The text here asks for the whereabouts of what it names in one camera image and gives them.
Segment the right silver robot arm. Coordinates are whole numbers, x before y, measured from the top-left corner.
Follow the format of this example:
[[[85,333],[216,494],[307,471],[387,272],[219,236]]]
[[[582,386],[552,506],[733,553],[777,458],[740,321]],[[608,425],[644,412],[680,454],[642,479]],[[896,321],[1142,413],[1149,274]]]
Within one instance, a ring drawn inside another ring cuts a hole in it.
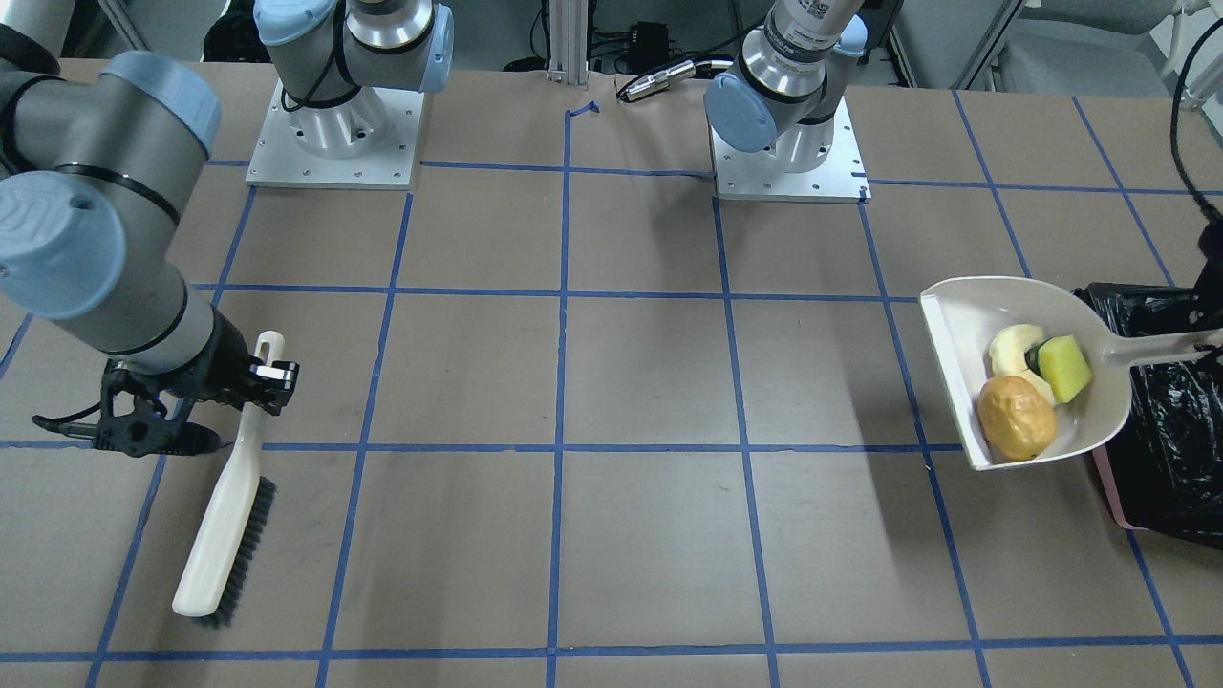
[[[2,4],[2,293],[106,357],[95,404],[45,431],[132,457],[219,439],[196,402],[279,415],[300,367],[245,336],[168,262],[223,106],[201,75],[119,54],[92,84],[57,65],[70,1]]]

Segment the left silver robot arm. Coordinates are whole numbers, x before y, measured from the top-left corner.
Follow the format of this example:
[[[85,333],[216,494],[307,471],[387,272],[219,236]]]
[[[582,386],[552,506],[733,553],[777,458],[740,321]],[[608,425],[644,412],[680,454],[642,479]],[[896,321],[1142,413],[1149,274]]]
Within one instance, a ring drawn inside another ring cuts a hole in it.
[[[777,1],[704,95],[712,131],[735,152],[759,153],[793,127],[826,122],[862,56],[860,1]]]

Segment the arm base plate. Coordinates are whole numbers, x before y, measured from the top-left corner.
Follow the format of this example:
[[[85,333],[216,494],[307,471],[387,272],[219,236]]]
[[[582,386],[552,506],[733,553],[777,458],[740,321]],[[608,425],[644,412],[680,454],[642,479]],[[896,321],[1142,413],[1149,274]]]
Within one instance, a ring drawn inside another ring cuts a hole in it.
[[[331,109],[289,112],[275,87],[246,183],[256,187],[400,189],[415,186],[427,97],[363,88]]]
[[[844,97],[830,121],[797,123],[766,152],[737,152],[715,130],[709,143],[722,200],[865,204],[872,199]]]

